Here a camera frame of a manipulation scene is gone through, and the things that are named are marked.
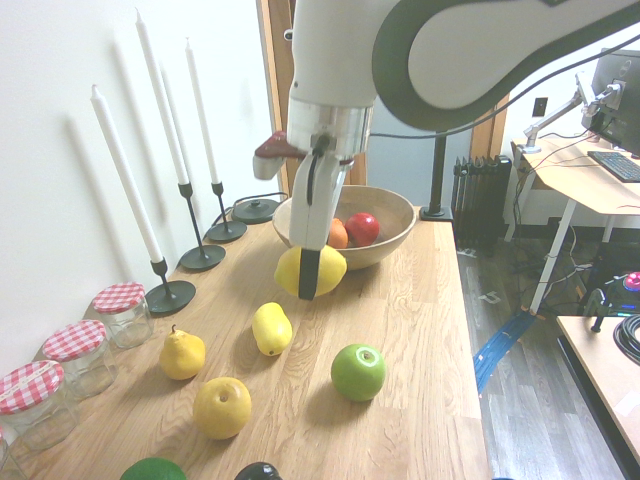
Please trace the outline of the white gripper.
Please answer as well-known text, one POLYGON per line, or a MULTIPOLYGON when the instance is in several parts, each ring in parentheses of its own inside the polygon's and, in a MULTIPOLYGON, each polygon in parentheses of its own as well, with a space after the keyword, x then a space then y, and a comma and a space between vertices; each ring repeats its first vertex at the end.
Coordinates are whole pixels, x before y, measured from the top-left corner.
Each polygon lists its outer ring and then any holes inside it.
POLYGON ((346 166, 327 154, 315 158, 309 153, 299 166, 291 198, 289 239, 300 246, 298 297, 313 300, 316 296, 321 250, 328 239, 336 212, 346 166))

